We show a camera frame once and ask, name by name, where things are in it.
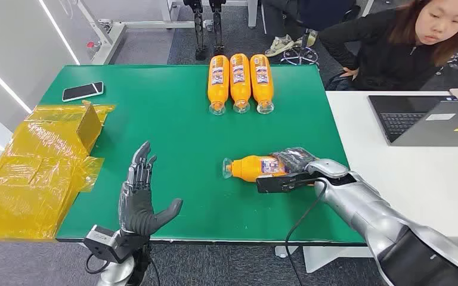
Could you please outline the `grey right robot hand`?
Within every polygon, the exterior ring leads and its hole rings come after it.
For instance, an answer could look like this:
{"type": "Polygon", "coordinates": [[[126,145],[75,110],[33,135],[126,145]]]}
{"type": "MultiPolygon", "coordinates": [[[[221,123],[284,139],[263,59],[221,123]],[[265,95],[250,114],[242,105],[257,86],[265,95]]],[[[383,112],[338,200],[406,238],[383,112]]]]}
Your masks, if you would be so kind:
{"type": "Polygon", "coordinates": [[[307,165],[312,161],[318,160],[318,157],[302,147],[285,148],[281,151],[270,153],[270,156],[284,165],[284,171],[287,174],[306,172],[307,165]]]}

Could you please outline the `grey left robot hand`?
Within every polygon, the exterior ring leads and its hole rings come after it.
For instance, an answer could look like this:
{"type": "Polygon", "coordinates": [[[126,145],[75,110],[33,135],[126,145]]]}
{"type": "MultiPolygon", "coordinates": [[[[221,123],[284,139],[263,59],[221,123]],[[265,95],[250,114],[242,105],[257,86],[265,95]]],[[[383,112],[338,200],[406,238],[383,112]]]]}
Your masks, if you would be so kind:
{"type": "Polygon", "coordinates": [[[150,237],[178,216],[183,200],[172,200],[167,209],[156,213],[152,205],[151,176],[157,157],[148,158],[150,142],[143,143],[134,153],[119,197],[119,224],[126,233],[150,237]]]}

